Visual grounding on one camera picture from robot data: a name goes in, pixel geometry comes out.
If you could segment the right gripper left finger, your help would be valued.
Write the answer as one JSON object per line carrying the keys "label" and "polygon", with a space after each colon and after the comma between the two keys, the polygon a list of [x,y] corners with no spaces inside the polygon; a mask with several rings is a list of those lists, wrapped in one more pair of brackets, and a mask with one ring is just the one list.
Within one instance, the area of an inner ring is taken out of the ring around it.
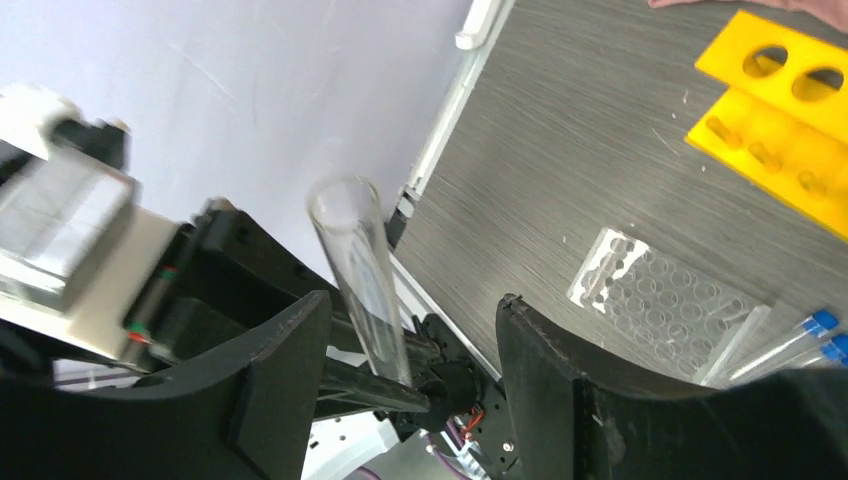
{"label": "right gripper left finger", "polygon": [[331,302],[263,324],[128,388],[1,383],[5,479],[297,479]]}

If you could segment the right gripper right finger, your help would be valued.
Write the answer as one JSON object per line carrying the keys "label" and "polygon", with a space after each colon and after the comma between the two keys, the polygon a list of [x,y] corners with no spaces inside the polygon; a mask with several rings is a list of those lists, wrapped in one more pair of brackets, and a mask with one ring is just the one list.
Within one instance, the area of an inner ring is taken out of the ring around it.
{"label": "right gripper right finger", "polygon": [[847,372],[783,370],[727,390],[640,367],[521,297],[496,309],[528,479],[843,479]]}

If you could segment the large clear test tube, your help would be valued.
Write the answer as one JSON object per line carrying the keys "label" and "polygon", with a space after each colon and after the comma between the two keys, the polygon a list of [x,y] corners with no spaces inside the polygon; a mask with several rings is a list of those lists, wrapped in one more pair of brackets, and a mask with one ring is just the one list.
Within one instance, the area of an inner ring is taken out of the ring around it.
{"label": "large clear test tube", "polygon": [[316,183],[306,209],[374,374],[412,384],[380,196],[359,175]]}

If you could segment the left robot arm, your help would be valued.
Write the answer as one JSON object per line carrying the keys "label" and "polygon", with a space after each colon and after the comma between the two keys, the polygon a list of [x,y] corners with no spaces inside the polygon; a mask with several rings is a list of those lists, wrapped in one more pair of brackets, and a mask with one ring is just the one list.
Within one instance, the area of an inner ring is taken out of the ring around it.
{"label": "left robot arm", "polygon": [[318,350],[352,327],[338,292],[246,213],[182,226],[133,311],[205,351],[127,388],[1,384],[5,479],[297,479],[309,420],[410,409],[402,389]]}

